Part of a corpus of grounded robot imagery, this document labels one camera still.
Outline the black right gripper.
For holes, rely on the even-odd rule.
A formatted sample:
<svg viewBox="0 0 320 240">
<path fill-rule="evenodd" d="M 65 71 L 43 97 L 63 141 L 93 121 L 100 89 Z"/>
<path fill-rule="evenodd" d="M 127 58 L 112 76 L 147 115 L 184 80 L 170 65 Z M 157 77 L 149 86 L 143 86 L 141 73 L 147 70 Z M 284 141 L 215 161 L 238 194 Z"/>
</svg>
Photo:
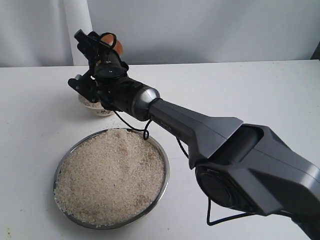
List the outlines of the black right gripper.
<svg viewBox="0 0 320 240">
<path fill-rule="evenodd" d="M 85 34 L 82 29 L 74 34 L 77 40 L 77 49 L 88 60 L 91 76 L 98 79 L 118 79 L 127 76 L 129 66 L 121 60 L 118 54 L 118 39 L 114 33 L 105 32 L 98 34 L 91 31 Z M 99 48 L 111 49 L 99 53 Z"/>
</svg>

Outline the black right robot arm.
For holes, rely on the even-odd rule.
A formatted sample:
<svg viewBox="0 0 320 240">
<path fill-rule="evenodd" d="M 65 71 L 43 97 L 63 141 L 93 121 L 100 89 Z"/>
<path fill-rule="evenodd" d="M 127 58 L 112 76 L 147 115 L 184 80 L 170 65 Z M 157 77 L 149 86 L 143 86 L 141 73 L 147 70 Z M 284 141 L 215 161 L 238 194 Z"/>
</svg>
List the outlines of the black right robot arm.
<svg viewBox="0 0 320 240">
<path fill-rule="evenodd" d="M 281 215 L 312 240 L 320 237 L 320 170 L 291 150 L 268 126 L 236 117 L 210 117 L 161 99 L 159 92 L 128 76 L 129 66 L 94 31 L 74 38 L 88 71 L 70 87 L 108 111 L 154 122 L 176 137 L 210 203 L 239 217 Z"/>
</svg>

